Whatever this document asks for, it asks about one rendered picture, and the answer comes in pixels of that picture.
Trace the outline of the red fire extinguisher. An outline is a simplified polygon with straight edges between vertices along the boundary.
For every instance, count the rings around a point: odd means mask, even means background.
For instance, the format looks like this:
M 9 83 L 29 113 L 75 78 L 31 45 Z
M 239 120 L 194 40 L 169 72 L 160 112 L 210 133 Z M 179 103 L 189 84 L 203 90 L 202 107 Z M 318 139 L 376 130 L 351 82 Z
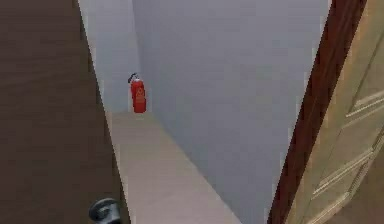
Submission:
M 135 113 L 144 113 L 146 111 L 146 93 L 145 85 L 137 73 L 133 73 L 129 79 L 133 111 Z

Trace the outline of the light wooden panelled door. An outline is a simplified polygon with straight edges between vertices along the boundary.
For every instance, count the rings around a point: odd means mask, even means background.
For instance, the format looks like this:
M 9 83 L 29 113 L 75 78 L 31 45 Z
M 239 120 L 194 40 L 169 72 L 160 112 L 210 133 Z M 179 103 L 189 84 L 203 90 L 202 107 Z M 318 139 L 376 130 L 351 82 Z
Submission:
M 266 224 L 326 224 L 383 148 L 384 0 L 331 0 Z

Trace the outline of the dark brown room door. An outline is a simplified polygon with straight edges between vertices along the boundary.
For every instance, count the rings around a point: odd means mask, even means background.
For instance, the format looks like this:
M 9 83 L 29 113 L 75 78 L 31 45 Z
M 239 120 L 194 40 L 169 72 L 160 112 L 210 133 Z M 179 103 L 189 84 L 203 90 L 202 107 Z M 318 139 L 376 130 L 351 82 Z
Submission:
M 0 224 L 131 224 L 78 0 L 0 0 Z

